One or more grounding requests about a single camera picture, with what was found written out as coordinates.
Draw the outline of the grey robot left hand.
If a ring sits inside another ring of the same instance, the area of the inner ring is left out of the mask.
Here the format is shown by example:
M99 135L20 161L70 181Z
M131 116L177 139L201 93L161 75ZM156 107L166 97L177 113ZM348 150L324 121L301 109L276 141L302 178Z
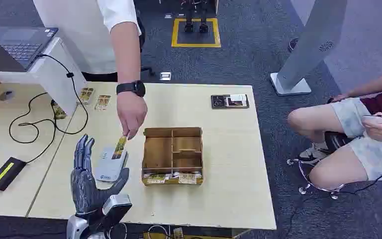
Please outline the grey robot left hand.
M83 219L101 209L110 196L120 193L129 178L129 168L123 168L110 188L98 189L91 163L94 143L94 138L89 138L87 134L84 134L74 151L74 168L71 172L70 185L76 216Z

